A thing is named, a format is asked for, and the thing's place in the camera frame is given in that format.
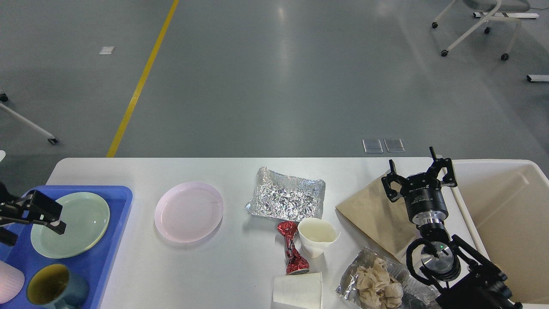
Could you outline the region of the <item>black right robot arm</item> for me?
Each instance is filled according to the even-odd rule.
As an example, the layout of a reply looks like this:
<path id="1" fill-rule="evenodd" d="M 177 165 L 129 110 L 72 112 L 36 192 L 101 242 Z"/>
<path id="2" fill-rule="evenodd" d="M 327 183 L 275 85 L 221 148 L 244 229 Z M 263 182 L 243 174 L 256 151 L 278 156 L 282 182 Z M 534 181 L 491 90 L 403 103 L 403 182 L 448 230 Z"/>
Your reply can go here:
<path id="1" fill-rule="evenodd" d="M 449 216 L 443 187 L 457 187 L 450 158 L 439 158 L 429 148 L 431 166 L 422 173 L 401 176 L 389 160 L 389 170 L 381 182 L 387 198 L 404 200 L 407 216 L 420 237 L 406 250 L 406 267 L 420 283 L 439 292 L 442 309 L 521 309 L 511 300 L 506 274 L 458 235 L 449 235 Z"/>

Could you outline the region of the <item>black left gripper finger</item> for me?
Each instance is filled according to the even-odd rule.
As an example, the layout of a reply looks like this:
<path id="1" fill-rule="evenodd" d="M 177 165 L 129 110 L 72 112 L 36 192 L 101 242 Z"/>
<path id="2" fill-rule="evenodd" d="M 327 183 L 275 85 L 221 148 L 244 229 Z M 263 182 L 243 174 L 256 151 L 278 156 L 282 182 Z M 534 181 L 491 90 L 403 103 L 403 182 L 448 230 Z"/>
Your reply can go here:
<path id="1" fill-rule="evenodd" d="M 1 203 L 1 226 L 8 224 L 39 224 L 58 235 L 66 230 L 66 223 L 61 221 L 63 206 L 39 190 L 12 201 Z"/>
<path id="2" fill-rule="evenodd" d="M 5 227 L 0 227 L 0 242 L 6 246 L 13 247 L 16 245 L 18 235 L 9 231 Z"/>

